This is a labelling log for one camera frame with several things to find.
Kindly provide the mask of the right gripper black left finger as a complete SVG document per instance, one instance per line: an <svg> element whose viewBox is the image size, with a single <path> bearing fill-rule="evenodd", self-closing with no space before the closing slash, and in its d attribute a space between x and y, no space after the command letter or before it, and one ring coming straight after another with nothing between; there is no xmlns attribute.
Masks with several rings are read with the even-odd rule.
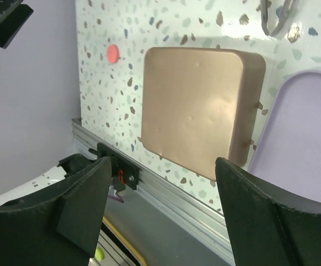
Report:
<svg viewBox="0 0 321 266"><path fill-rule="evenodd" d="M111 181L111 160L0 205L0 265L88 265Z"/></svg>

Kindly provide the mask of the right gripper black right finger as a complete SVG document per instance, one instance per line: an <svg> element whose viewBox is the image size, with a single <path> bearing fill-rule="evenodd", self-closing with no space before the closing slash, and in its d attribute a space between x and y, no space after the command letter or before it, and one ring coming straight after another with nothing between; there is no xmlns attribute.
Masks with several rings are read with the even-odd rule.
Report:
<svg viewBox="0 0 321 266"><path fill-rule="evenodd" d="M236 265L321 265L320 202L222 157L215 175Z"/></svg>

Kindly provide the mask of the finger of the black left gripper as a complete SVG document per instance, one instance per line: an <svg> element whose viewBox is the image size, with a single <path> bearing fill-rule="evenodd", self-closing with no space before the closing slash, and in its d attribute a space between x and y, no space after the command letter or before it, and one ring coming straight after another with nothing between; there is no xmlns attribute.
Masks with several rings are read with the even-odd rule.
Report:
<svg viewBox="0 0 321 266"><path fill-rule="evenodd" d="M0 0L0 47L6 49L33 14L22 0Z"/></svg>

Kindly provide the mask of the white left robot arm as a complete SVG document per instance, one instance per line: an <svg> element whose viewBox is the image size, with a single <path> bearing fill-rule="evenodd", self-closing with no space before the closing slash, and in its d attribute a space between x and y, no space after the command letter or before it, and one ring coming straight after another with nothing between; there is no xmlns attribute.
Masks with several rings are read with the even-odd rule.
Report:
<svg viewBox="0 0 321 266"><path fill-rule="evenodd" d="M28 1L33 14L0 48L0 195L76 152L81 116L74 1Z"/></svg>

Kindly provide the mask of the pink round cookie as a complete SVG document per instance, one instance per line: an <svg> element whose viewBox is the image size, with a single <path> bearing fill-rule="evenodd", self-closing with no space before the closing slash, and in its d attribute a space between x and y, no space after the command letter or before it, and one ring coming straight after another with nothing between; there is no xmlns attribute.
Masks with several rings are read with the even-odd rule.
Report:
<svg viewBox="0 0 321 266"><path fill-rule="evenodd" d="M111 44L107 48L107 59L111 64L116 64L120 59L120 51L117 45Z"/></svg>

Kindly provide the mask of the rose gold tin lid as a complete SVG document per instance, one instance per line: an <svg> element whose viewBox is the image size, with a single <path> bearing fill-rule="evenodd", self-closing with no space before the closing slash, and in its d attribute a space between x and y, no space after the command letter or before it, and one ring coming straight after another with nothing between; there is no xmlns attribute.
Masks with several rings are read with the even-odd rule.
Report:
<svg viewBox="0 0 321 266"><path fill-rule="evenodd" d="M153 47L144 58L143 146L209 180L247 161L266 62L231 49Z"/></svg>

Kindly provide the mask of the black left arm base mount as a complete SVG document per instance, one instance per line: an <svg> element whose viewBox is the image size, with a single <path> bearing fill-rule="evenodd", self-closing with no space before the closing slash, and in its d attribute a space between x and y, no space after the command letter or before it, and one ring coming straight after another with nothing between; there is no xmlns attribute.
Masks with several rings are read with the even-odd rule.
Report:
<svg viewBox="0 0 321 266"><path fill-rule="evenodd" d="M139 168L134 163L100 142L97 144L97 149L89 148L88 151L96 155L97 158L110 158L112 167L111 185L117 192L125 190L126 186L132 190L137 189Z"/></svg>

